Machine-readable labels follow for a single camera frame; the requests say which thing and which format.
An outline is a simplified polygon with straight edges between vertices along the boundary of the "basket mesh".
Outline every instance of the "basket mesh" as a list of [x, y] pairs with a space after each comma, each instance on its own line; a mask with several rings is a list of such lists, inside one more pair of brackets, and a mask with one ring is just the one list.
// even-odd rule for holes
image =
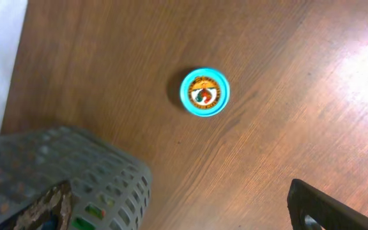
[[40, 192], [70, 180], [69, 229], [138, 229], [150, 201], [148, 167], [93, 137], [62, 126], [0, 137], [0, 219]]

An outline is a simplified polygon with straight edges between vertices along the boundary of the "cap label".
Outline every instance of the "cap label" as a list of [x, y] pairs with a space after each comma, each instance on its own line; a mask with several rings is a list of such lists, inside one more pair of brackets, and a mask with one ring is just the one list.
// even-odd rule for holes
[[191, 103], [198, 109], [211, 109], [221, 96], [221, 89], [211, 77], [196, 77], [188, 89]]

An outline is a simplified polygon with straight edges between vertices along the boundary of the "black object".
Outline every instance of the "black object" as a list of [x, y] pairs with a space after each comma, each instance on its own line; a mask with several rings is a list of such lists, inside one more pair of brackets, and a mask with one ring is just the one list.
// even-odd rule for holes
[[368, 230], [368, 218], [302, 180], [293, 179], [287, 208], [294, 230]]

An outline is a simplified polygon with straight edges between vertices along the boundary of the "wood grain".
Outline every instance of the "wood grain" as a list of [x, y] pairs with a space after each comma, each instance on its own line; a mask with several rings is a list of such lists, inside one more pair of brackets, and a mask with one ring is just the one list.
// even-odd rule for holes
[[[178, 100], [198, 66], [212, 118]], [[3, 133], [58, 124], [148, 163], [142, 229], [291, 229], [293, 178], [368, 216], [368, 1], [30, 0]]]

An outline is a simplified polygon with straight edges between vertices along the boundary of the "teal bottle cap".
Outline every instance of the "teal bottle cap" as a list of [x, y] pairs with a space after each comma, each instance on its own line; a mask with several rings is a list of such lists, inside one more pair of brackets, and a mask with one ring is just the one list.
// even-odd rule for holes
[[214, 116], [229, 101], [229, 83], [218, 70], [199, 68], [181, 83], [180, 98], [190, 113], [200, 117]]

